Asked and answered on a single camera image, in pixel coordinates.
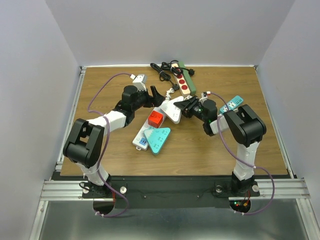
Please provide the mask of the red cube plug adapter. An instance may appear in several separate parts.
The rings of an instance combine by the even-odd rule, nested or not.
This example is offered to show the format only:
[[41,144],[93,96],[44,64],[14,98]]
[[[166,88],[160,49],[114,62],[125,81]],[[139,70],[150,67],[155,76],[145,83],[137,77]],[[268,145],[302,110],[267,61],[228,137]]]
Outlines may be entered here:
[[164,115],[160,112],[153,110],[147,119],[147,123],[153,128],[159,128],[162,125],[163,120]]

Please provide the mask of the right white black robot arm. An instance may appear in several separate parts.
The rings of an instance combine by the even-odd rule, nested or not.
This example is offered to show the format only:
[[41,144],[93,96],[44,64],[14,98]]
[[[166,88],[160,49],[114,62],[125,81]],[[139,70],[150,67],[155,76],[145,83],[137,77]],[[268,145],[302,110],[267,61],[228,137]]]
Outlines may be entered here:
[[197,96],[175,102],[186,118],[195,116],[203,122],[203,130],[209,136],[222,135],[230,130],[237,142],[237,154],[226,147],[235,157],[236,164],[231,174],[230,191],[242,195],[255,184],[254,169],[258,146],[267,132],[265,123],[247,104],[238,109],[218,114],[216,102],[210,99],[200,101]]

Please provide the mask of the teal triangular power strip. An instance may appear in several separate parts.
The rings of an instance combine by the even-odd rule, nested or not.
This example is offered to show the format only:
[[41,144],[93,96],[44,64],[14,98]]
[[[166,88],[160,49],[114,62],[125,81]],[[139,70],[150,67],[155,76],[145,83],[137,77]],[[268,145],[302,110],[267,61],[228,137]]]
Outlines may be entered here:
[[143,131],[153,155],[158,155],[167,141],[171,129],[169,127],[150,128]]

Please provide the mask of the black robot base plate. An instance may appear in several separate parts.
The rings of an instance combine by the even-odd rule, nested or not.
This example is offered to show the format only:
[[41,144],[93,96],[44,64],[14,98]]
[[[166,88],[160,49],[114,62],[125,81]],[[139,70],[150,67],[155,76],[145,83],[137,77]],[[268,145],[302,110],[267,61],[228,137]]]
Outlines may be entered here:
[[258,197],[253,181],[239,191],[232,189],[231,176],[112,176],[111,186],[122,193],[117,195],[107,186],[82,181],[82,197],[92,199],[95,207],[109,209],[178,209],[229,208],[230,200]]

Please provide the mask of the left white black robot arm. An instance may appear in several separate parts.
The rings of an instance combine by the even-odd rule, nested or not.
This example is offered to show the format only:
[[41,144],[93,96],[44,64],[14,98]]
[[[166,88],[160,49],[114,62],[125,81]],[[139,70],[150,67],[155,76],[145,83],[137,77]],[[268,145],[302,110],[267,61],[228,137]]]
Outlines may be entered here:
[[102,146],[104,137],[109,137],[114,130],[125,128],[135,117],[135,111],[140,108],[159,107],[165,97],[156,87],[148,91],[139,90],[134,85],[124,87],[121,100],[115,108],[100,117],[85,120],[78,118],[68,134],[63,147],[63,155],[71,162],[77,164],[88,179],[88,185],[81,188],[86,194],[94,192],[100,197],[107,197],[111,190],[111,176],[101,166],[101,159],[106,151]]

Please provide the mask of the white triangular power strip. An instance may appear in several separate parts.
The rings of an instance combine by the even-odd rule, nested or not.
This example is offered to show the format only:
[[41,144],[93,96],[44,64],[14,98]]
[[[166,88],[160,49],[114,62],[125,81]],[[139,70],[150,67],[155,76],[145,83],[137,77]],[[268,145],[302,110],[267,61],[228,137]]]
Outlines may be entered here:
[[174,103],[182,102],[184,100],[183,96],[178,96],[172,100],[164,101],[160,109],[165,113],[165,115],[174,123],[179,124],[181,120],[182,111]]

